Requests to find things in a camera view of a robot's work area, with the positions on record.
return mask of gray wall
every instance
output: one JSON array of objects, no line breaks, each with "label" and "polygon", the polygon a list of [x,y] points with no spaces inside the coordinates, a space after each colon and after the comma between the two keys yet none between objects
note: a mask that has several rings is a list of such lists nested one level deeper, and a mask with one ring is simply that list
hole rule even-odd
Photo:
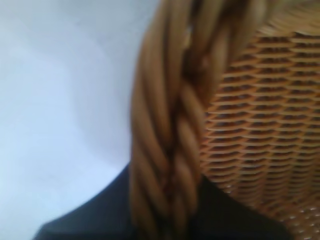
[{"label": "gray wall", "polygon": [[129,161],[135,59],[157,0],[0,1],[0,240],[28,240]]}]

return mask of woven rattan pattern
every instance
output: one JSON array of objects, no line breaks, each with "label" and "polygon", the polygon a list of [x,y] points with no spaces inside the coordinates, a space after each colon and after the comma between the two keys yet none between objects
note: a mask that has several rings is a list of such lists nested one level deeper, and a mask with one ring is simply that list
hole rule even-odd
[{"label": "woven rattan pattern", "polygon": [[319,13],[300,6],[256,34],[212,99],[201,152],[213,182],[297,239],[320,239]]}]

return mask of black cushion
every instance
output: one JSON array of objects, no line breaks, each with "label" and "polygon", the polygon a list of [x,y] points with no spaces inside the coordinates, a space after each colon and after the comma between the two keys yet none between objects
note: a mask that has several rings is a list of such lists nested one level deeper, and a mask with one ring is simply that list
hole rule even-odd
[{"label": "black cushion", "polygon": [[[102,192],[76,210],[46,223],[34,240],[134,240],[128,166]],[[195,240],[291,240],[280,223],[243,206],[203,177],[199,207],[190,221]]]}]

